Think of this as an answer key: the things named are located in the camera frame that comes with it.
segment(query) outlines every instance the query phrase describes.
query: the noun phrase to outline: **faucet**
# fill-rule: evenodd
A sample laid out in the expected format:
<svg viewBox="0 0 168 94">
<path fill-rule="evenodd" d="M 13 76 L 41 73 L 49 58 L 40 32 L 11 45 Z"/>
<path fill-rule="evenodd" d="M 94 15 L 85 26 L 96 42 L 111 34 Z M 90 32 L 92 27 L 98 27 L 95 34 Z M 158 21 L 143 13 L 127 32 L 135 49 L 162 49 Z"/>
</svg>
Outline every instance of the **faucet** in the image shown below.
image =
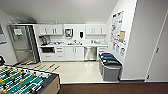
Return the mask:
<svg viewBox="0 0 168 94">
<path fill-rule="evenodd" d="M 74 42 L 76 43 L 76 39 L 74 40 Z"/>
</svg>

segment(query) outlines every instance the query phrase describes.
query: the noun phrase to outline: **bulletin board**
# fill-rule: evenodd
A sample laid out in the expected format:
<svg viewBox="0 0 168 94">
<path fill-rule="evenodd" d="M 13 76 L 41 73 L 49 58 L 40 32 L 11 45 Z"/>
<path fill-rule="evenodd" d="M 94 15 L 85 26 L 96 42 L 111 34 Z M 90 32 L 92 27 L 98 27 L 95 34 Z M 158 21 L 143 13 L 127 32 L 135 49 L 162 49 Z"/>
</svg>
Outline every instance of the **bulletin board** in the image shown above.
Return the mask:
<svg viewBox="0 0 168 94">
<path fill-rule="evenodd" d="M 112 26 L 111 26 L 111 43 L 113 45 L 112 50 L 115 50 L 116 53 L 124 56 L 125 48 L 122 45 L 126 45 L 125 31 L 121 30 L 123 22 L 124 11 L 115 13 L 112 15 Z"/>
</svg>

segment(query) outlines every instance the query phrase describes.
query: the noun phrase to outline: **sink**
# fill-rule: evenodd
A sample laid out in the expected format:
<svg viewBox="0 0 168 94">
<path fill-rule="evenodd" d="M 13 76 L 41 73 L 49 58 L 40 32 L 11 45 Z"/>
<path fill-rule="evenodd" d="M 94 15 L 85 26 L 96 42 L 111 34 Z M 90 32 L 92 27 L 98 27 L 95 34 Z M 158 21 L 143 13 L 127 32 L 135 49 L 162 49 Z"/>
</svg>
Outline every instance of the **sink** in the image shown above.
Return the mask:
<svg viewBox="0 0 168 94">
<path fill-rule="evenodd" d="M 82 45 L 82 43 L 68 43 L 68 45 Z"/>
</svg>

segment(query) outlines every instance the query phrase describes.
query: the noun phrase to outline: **open door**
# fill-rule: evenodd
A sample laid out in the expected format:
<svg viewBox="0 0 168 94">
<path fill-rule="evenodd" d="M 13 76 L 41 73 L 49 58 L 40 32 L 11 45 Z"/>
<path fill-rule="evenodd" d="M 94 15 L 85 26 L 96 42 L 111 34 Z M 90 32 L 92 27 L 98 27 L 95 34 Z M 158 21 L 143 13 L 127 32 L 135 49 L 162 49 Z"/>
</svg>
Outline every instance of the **open door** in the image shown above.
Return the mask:
<svg viewBox="0 0 168 94">
<path fill-rule="evenodd" d="M 162 28 L 156 52 L 151 60 L 145 82 L 168 82 L 168 18 Z"/>
</svg>

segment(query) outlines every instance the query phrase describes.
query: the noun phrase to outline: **upper cabinet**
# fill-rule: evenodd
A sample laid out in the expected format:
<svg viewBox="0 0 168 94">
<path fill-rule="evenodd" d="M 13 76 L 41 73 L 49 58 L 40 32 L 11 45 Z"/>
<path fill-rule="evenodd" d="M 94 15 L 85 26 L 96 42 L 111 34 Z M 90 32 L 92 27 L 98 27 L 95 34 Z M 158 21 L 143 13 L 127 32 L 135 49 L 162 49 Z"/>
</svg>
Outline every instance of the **upper cabinet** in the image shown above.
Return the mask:
<svg viewBox="0 0 168 94">
<path fill-rule="evenodd" d="M 39 25 L 41 35 L 63 35 L 62 25 Z"/>
<path fill-rule="evenodd" d="M 86 24 L 86 34 L 87 35 L 106 35 L 106 25 L 105 24 Z"/>
</svg>

